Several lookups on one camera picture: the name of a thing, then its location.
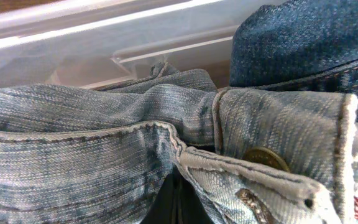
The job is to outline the light blue jeans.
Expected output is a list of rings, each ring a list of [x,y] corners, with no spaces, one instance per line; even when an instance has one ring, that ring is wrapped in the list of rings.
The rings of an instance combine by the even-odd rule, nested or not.
[[[167,63],[104,91],[0,88],[0,223],[141,223],[174,167],[213,223],[358,223],[357,108]]]

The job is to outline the black garment with tape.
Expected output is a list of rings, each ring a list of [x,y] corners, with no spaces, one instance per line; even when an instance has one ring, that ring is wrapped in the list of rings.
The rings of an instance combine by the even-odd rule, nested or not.
[[[212,224],[193,186],[176,167],[168,174],[141,224]]]

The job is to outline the dark blue jeans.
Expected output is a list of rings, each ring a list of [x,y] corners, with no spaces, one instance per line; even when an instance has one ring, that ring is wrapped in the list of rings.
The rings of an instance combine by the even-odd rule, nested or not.
[[[358,97],[358,0],[260,7],[234,34],[229,84]]]

